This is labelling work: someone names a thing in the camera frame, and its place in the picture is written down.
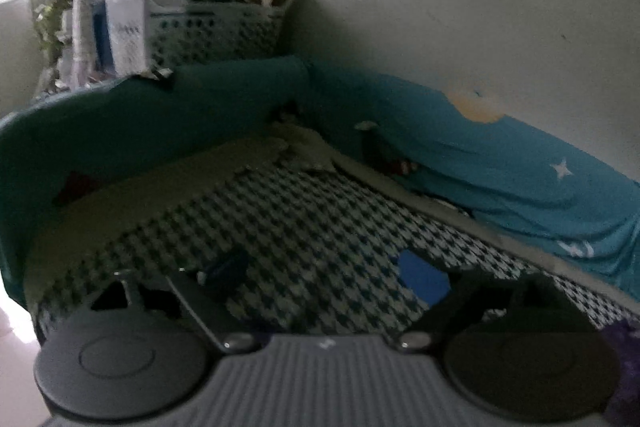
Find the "dark purple garment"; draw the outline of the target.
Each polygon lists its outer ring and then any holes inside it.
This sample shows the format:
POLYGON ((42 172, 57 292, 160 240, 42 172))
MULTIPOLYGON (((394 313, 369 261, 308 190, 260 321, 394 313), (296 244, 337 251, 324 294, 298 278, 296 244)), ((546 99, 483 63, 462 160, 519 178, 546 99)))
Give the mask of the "dark purple garment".
POLYGON ((597 384, 612 426, 639 425, 639 320, 627 317, 600 332, 608 345, 597 384))

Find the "houndstooth bed sheet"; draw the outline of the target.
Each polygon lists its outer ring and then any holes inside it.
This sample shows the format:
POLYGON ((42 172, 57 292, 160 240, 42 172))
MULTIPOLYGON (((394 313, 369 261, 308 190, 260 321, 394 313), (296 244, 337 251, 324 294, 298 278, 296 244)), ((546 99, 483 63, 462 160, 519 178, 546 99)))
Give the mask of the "houndstooth bed sheet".
POLYGON ((399 280, 406 248, 496 280, 538 275, 597 327, 636 299, 325 145, 242 140, 97 184, 73 178, 27 257, 26 307, 53 331, 119 269, 155 277, 247 254, 226 303, 311 333, 382 331, 427 309, 399 280))

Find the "teal star pattern blanket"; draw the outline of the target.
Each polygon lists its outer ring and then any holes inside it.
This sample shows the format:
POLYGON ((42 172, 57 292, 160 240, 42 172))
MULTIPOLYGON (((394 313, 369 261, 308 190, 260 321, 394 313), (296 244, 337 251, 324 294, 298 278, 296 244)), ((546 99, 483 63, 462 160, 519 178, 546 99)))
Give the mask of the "teal star pattern blanket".
POLYGON ((326 139, 353 150, 360 124, 416 164, 409 183, 523 243, 639 295, 639 184, 509 116, 472 120, 442 92, 310 62, 326 139))

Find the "teal padded headboard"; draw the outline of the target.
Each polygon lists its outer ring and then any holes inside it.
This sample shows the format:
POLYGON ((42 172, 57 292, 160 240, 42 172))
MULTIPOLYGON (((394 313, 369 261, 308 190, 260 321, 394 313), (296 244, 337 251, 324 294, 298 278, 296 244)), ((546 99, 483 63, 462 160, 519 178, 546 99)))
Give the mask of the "teal padded headboard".
POLYGON ((36 233, 64 205, 197 150, 250 134, 305 98, 309 66, 290 55, 176 68, 60 94, 1 121, 1 274, 26 303, 36 233))

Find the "grey perforated plastic basket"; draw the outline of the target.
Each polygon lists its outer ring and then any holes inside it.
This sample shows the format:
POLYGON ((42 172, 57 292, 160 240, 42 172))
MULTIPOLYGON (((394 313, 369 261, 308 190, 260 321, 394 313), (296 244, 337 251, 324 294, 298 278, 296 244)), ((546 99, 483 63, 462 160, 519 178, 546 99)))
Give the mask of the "grey perforated plastic basket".
POLYGON ((176 68, 273 57, 292 3, 194 3, 180 12, 152 14, 146 38, 151 66, 176 68))

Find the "white perforated plastic bin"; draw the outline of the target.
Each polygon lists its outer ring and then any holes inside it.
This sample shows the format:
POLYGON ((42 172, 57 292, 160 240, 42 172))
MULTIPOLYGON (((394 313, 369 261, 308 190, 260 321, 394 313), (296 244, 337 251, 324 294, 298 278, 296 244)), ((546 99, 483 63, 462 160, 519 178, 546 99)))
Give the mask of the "white perforated plastic bin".
POLYGON ((116 75, 127 77, 149 66, 149 0, 104 0, 116 75))

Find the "green potted plant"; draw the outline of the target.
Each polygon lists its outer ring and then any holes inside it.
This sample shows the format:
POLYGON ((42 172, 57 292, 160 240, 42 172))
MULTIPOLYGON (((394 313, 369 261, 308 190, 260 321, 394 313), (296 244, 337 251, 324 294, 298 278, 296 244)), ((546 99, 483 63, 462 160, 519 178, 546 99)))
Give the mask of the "green potted plant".
POLYGON ((56 65, 62 49, 72 41, 70 32, 63 28, 63 15, 68 11, 73 11, 73 0, 49 0, 34 9, 35 30, 47 67, 56 65))

